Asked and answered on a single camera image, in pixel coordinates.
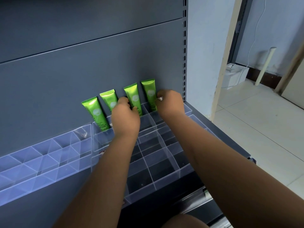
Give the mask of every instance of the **person's right arm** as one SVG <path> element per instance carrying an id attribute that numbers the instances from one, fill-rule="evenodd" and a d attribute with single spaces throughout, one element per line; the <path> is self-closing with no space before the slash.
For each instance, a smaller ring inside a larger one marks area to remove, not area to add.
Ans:
<path id="1" fill-rule="evenodd" d="M 233 227 L 304 227 L 304 200 L 184 113 L 179 93 L 161 90 L 160 116 Z"/>

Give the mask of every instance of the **plastic organizer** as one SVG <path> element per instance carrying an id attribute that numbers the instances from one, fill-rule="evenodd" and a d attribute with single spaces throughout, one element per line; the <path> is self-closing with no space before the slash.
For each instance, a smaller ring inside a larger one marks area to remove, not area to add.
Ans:
<path id="1" fill-rule="evenodd" d="M 184 109 L 186 115 L 212 133 L 185 104 Z M 144 115 L 140 117 L 139 135 L 131 156 L 123 207 L 194 171 L 158 112 L 151 112 L 147 103 L 142 104 L 142 111 Z M 96 123 L 92 128 L 93 170 L 113 139 L 114 132 L 112 128 L 101 132 Z"/>
<path id="2" fill-rule="evenodd" d="M 212 133 L 184 105 L 185 114 Z M 193 171 L 172 131 L 157 111 L 142 104 L 140 131 L 127 178 L 123 207 Z M 0 206 L 94 166 L 114 137 L 96 123 L 0 158 Z"/>

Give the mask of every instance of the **green cosmetic tube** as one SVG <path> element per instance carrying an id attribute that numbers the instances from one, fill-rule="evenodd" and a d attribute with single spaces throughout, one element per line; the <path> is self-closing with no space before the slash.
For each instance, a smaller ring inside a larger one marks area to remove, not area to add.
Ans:
<path id="1" fill-rule="evenodd" d="M 112 112 L 114 106 L 117 104 L 115 90 L 109 90 L 107 92 L 101 93 L 100 96 L 108 106 L 109 110 Z"/>
<path id="2" fill-rule="evenodd" d="M 100 108 L 97 97 L 85 100 L 81 104 L 87 109 L 87 111 L 89 111 L 90 115 L 100 127 L 101 131 L 110 129 L 109 123 Z"/>
<path id="3" fill-rule="evenodd" d="M 131 107 L 137 107 L 139 116 L 142 116 L 142 110 L 138 95 L 137 83 L 124 87 L 124 90 L 127 94 Z"/>
<path id="4" fill-rule="evenodd" d="M 155 79 L 144 80 L 141 81 L 141 83 L 143 85 L 143 89 L 145 90 L 148 103 L 150 105 L 150 109 L 152 111 L 157 110 L 155 104 L 155 99 L 156 99 Z"/>

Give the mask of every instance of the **baseboard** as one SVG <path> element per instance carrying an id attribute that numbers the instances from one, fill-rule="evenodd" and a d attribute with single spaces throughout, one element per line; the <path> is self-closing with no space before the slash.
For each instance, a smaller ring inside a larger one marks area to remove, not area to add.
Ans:
<path id="1" fill-rule="evenodd" d="M 260 70 L 249 67 L 249 71 L 247 73 L 246 78 L 252 81 L 256 81 L 257 77 L 259 76 L 259 73 Z M 272 89 L 275 89 L 279 84 L 281 78 L 282 78 L 281 76 L 277 76 L 275 74 L 265 72 L 260 83 Z"/>

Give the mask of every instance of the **person's left arm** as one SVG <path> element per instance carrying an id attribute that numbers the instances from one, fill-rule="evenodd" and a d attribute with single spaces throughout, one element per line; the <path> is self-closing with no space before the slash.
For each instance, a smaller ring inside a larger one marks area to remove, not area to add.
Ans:
<path id="1" fill-rule="evenodd" d="M 112 111 L 115 137 L 90 179 L 54 225 L 59 227 L 116 227 L 123 204 L 132 151 L 139 133 L 137 108 L 122 97 Z"/>

